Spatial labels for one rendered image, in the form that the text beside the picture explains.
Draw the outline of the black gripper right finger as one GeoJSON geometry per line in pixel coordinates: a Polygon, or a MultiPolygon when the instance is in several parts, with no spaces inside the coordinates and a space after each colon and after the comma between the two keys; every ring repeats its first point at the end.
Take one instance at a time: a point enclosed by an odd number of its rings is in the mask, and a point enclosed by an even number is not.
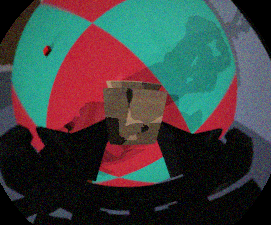
{"type": "Polygon", "coordinates": [[[188,133],[162,121],[156,141],[162,150],[170,178],[180,176],[183,173],[181,170],[191,162],[205,143],[215,140],[216,137],[220,139],[221,131],[223,129],[216,128],[213,131],[209,129],[207,132],[188,133]]]}

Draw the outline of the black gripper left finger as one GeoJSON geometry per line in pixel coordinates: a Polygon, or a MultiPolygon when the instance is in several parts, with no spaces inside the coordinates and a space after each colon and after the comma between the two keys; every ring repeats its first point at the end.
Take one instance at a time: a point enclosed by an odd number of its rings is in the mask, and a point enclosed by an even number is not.
{"type": "Polygon", "coordinates": [[[61,132],[58,129],[54,131],[46,127],[37,127],[35,131],[45,147],[47,145],[69,154],[74,164],[82,169],[89,180],[97,182],[99,166],[108,143],[106,119],[74,133],[61,132]]]}

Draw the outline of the small red block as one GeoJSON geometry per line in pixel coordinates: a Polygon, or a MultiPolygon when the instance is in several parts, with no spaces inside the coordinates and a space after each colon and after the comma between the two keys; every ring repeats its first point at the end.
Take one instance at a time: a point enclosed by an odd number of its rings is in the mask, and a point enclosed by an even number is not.
{"type": "Polygon", "coordinates": [[[49,56],[49,54],[50,54],[50,46],[46,46],[46,48],[43,48],[43,55],[45,55],[45,56],[49,56]]]}

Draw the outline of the tan triangular block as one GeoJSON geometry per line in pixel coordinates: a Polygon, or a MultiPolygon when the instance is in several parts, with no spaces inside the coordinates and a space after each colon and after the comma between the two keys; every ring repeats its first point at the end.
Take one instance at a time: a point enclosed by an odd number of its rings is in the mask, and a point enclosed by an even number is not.
{"type": "Polygon", "coordinates": [[[147,81],[138,80],[107,80],[107,88],[127,88],[127,89],[151,89],[151,91],[159,91],[163,84],[147,83],[147,81]]]}
{"type": "Polygon", "coordinates": [[[110,145],[156,143],[167,91],[103,88],[103,95],[110,145]]]}

